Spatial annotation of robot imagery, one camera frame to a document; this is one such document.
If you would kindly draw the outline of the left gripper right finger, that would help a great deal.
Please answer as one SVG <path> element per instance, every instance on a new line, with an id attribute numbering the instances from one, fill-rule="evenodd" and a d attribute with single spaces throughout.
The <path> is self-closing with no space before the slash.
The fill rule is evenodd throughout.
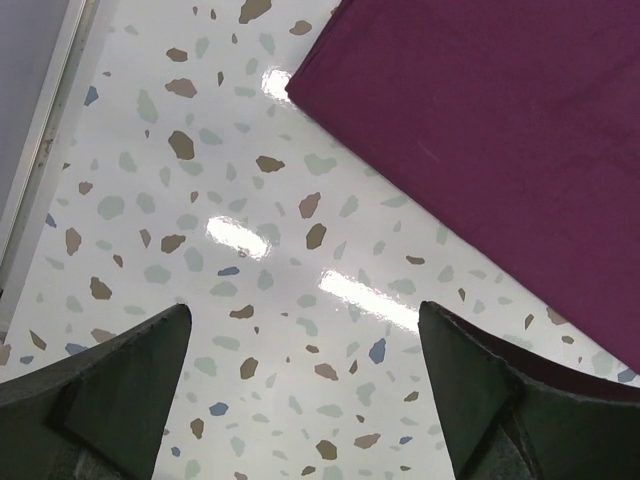
<path id="1" fill-rule="evenodd" d="M 419 310 L 458 479 L 636 479 L 639 390 L 493 336 L 436 302 Z"/>

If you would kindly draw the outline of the purple cloth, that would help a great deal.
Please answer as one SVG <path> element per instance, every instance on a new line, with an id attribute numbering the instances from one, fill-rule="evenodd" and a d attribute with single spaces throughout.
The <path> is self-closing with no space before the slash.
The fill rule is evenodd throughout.
<path id="1" fill-rule="evenodd" d="M 638 368 L 637 2 L 344 1 L 286 90 Z"/>

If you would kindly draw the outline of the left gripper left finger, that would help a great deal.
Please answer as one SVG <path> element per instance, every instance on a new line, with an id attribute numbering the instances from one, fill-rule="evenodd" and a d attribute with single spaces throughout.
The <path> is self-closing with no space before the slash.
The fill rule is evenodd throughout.
<path id="1" fill-rule="evenodd" d="M 191 328 L 176 304 L 2 383 L 2 478 L 151 478 Z"/>

